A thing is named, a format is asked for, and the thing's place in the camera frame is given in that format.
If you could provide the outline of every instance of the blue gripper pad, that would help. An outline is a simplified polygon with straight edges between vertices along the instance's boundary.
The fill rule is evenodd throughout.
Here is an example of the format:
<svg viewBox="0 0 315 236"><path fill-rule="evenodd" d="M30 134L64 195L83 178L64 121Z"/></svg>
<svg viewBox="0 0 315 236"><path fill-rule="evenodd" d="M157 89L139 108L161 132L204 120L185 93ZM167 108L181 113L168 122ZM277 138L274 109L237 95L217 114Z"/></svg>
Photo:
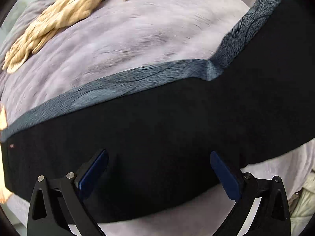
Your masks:
<svg viewBox="0 0 315 236"><path fill-rule="evenodd" d="M108 152L103 150L78 183L78 197L80 199L87 199L90 196L98 179L105 171L108 161Z"/></svg>
<svg viewBox="0 0 315 236"><path fill-rule="evenodd" d="M242 185L240 185L237 177L232 174L233 170L231 171L227 164L214 151L210 154L210 164L228 197L237 202L241 197Z"/></svg>

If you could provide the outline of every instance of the blue-gray fabric trim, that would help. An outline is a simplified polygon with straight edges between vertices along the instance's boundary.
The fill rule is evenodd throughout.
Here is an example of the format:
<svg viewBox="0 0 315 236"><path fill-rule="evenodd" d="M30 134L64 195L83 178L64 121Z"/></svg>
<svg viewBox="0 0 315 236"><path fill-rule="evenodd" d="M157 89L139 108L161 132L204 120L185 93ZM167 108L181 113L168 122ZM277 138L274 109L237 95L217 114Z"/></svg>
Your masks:
<svg viewBox="0 0 315 236"><path fill-rule="evenodd" d="M190 77L206 81L215 79L265 24L280 2L281 0L256 0L252 8L223 38L217 52L210 59L186 59L139 67L73 88L20 116L1 131L1 142L46 120L117 97Z"/></svg>

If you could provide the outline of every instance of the yellow cloth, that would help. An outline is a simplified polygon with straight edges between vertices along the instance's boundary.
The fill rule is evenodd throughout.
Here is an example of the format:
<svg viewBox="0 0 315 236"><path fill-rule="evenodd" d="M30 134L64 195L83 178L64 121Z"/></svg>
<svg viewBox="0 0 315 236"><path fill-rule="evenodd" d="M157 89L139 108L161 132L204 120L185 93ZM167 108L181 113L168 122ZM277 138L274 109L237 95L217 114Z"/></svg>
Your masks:
<svg viewBox="0 0 315 236"><path fill-rule="evenodd" d="M0 131L4 130L7 127L7 119L5 114L4 107L1 108L0 105ZM2 163L2 153L0 146L0 203L4 204L7 202L8 198L11 196L12 192L10 192L4 184L4 171L3 171L3 163Z"/></svg>
<svg viewBox="0 0 315 236"><path fill-rule="evenodd" d="M57 31L87 18L102 0L56 0L34 20L6 53L3 70L14 73L30 52L37 53Z"/></svg>

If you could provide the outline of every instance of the black garment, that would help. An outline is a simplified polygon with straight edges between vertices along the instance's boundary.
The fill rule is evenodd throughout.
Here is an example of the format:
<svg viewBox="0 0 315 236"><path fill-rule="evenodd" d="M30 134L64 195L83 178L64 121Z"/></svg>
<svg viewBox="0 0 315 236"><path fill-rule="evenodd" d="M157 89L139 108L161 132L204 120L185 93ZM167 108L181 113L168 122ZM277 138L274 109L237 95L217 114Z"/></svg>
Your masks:
<svg viewBox="0 0 315 236"><path fill-rule="evenodd" d="M97 222L112 222L217 184L212 150L238 168L293 150L315 137L314 36L314 13L283 0L218 78L180 80L10 137L2 144L6 186L29 201L39 175L62 177L106 148L115 164L85 203Z"/></svg>

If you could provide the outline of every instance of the metal screw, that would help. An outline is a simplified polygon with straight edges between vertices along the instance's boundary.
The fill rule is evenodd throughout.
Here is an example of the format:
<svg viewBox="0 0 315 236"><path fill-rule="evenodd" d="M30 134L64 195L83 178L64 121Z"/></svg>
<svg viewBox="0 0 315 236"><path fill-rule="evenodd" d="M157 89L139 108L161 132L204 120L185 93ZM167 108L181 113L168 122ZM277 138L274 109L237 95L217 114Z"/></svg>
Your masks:
<svg viewBox="0 0 315 236"><path fill-rule="evenodd" d="M246 172L246 173L244 173L244 177L245 177L246 179L251 179L251 178L252 178L252 174Z"/></svg>
<svg viewBox="0 0 315 236"><path fill-rule="evenodd" d="M280 183L280 182L281 182L281 178L280 178L279 176L275 176L275 181L276 181L277 183Z"/></svg>
<svg viewBox="0 0 315 236"><path fill-rule="evenodd" d="M39 176L39 177L37 178L37 181L38 181L38 182L41 182L41 181L43 181L44 179L45 179L44 176Z"/></svg>
<svg viewBox="0 0 315 236"><path fill-rule="evenodd" d="M73 178L74 177L74 173L73 172L69 172L68 174L67 174L67 178L68 179L71 179L71 178Z"/></svg>

